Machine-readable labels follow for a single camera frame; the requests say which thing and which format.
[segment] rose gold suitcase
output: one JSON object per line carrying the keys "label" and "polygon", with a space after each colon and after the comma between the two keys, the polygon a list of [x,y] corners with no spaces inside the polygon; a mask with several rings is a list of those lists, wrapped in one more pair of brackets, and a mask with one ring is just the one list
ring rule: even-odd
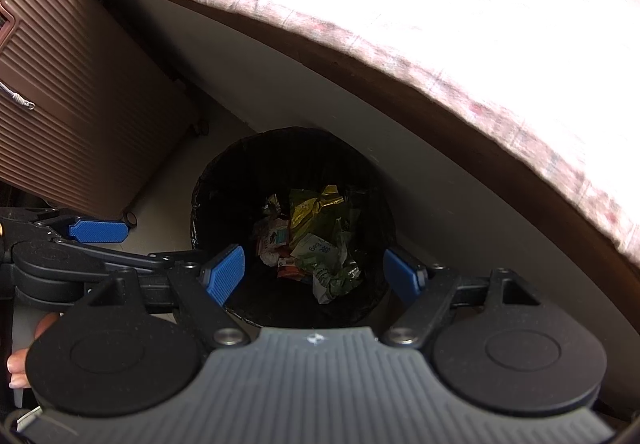
{"label": "rose gold suitcase", "polygon": [[0,179],[120,217],[193,104],[97,0],[2,0],[0,14]]}

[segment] gray ribbed plate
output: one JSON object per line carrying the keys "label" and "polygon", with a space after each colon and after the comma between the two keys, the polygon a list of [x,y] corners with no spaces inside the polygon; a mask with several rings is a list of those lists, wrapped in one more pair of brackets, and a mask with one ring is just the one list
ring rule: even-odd
{"label": "gray ribbed plate", "polygon": [[613,435],[586,408],[542,419],[475,408],[417,350],[386,347],[369,328],[262,329],[247,347],[213,352],[196,380],[152,410],[92,420],[49,410],[24,434],[36,444],[570,444]]}

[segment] suitcase handle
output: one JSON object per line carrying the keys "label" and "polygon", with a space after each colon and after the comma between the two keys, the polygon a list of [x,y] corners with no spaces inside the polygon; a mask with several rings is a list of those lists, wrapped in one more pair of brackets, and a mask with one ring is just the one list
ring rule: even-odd
{"label": "suitcase handle", "polygon": [[4,82],[2,82],[1,80],[0,80],[0,90],[4,91],[4,93],[6,93],[7,96],[9,96],[9,98],[12,101],[14,101],[14,103],[17,104],[18,106],[21,106],[28,110],[32,110],[36,107],[36,105],[32,103],[30,100],[26,100],[19,93],[13,90],[10,90],[10,88],[7,85],[5,85]]}

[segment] black trash bag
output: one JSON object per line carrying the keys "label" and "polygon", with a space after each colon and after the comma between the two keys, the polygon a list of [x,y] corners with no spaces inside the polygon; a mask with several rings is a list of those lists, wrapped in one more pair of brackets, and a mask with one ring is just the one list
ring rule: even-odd
{"label": "black trash bag", "polygon": [[[276,268],[256,256],[250,239],[263,218],[265,200],[276,193],[289,218],[289,191],[320,193],[335,184],[366,191],[353,243],[362,283],[345,296],[318,304],[309,284],[277,278]],[[338,328],[355,325],[382,299],[387,285],[382,272],[385,249],[396,241],[396,227],[375,169],[354,148],[317,129],[291,127],[242,139],[216,157],[193,191],[191,242],[194,249],[215,254],[239,243],[246,255],[241,283],[226,309],[259,326]]]}

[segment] pink fabric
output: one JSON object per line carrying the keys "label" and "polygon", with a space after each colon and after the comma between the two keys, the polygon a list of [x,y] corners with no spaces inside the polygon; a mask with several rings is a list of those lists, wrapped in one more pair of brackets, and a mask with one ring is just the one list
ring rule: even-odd
{"label": "pink fabric", "polygon": [[299,33],[446,106],[640,263],[640,0],[194,0]]}

